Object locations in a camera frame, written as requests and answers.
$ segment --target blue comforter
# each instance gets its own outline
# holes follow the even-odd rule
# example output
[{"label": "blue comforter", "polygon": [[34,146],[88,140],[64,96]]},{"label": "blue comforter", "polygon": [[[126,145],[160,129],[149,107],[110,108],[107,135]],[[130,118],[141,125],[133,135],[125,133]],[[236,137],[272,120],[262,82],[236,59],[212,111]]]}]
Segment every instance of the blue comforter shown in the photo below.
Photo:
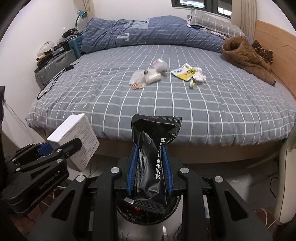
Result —
[{"label": "blue comforter", "polygon": [[169,44],[221,52],[224,42],[218,36],[187,26],[176,16],[148,18],[144,21],[92,18],[83,34],[82,52],[141,44]]}]

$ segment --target black plastic bag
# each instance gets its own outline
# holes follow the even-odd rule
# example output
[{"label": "black plastic bag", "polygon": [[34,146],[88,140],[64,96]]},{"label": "black plastic bag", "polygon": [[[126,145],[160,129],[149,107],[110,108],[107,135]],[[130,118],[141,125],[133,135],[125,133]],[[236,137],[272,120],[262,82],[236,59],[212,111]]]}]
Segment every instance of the black plastic bag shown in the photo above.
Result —
[{"label": "black plastic bag", "polygon": [[161,145],[176,138],[181,122],[181,117],[138,114],[132,117],[133,143],[139,148],[132,193],[134,206],[160,214],[165,212],[168,195]]}]

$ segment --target metal screw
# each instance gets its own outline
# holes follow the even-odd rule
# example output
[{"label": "metal screw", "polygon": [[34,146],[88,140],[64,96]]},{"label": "metal screw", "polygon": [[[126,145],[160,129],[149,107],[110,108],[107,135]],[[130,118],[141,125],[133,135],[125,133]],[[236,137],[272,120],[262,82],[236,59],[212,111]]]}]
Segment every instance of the metal screw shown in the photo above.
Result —
[{"label": "metal screw", "polygon": [[187,167],[182,167],[180,169],[180,172],[182,172],[183,174],[187,174],[189,172],[189,169]]},{"label": "metal screw", "polygon": [[221,183],[221,182],[223,182],[223,177],[216,176],[215,181],[218,182],[218,183]]},{"label": "metal screw", "polygon": [[76,177],[76,181],[78,181],[78,182],[83,182],[84,179],[85,179],[85,176],[83,176],[83,175],[79,175]]},{"label": "metal screw", "polygon": [[112,173],[118,173],[119,172],[119,168],[118,167],[112,167],[110,171]]}]

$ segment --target white box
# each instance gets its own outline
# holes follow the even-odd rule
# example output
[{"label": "white box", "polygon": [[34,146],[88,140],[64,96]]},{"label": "white box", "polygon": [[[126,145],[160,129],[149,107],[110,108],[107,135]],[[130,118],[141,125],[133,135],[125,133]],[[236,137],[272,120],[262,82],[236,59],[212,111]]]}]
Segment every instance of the white box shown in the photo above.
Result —
[{"label": "white box", "polygon": [[85,114],[70,115],[48,138],[52,148],[67,143],[78,137],[82,142],[79,152],[76,152],[70,158],[70,161],[82,172],[93,154],[99,147],[100,143],[89,123]]}]

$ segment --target white wall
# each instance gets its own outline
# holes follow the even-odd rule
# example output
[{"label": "white wall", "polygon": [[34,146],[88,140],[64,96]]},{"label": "white wall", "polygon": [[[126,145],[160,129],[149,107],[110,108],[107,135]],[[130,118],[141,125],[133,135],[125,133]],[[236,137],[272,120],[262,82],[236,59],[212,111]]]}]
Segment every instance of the white wall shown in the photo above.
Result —
[{"label": "white wall", "polygon": [[273,24],[296,35],[290,21],[272,0],[256,0],[256,6],[257,20]]},{"label": "white wall", "polygon": [[[25,117],[40,88],[35,80],[36,53],[48,40],[58,41],[75,27],[77,9],[73,0],[31,0],[16,16],[0,42],[0,85],[16,114]],[[2,130],[18,147],[32,143],[28,129],[4,107]],[[35,143],[41,137],[30,130]]]},{"label": "white wall", "polygon": [[[132,19],[143,20],[146,18],[174,15],[187,20],[191,15],[188,8],[172,8],[171,0],[93,0],[96,17],[103,19]],[[217,15],[224,21],[230,22],[229,18]]]}]

